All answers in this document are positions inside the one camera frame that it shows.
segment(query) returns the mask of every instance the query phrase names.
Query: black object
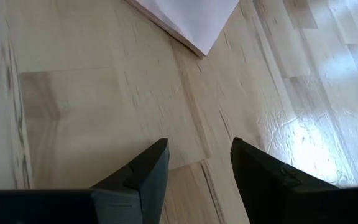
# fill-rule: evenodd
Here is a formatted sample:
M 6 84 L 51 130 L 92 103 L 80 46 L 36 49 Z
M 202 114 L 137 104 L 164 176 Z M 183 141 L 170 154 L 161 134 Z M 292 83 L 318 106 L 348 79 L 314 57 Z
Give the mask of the black object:
M 240 138 L 231 161 L 251 224 L 358 223 L 358 188 L 339 189 Z
M 157 224 L 168 161 L 168 139 L 160 139 L 92 189 L 0 191 L 0 223 Z

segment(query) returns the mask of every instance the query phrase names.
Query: wooden floor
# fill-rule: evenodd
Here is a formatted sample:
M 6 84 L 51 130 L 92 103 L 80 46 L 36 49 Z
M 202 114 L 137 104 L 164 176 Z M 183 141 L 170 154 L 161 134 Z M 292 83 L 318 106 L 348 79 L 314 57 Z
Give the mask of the wooden floor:
M 86 187 L 163 136 L 162 223 L 247 221 L 235 136 L 358 185 L 358 0 L 240 0 L 203 59 L 123 0 L 0 0 L 0 189 Z

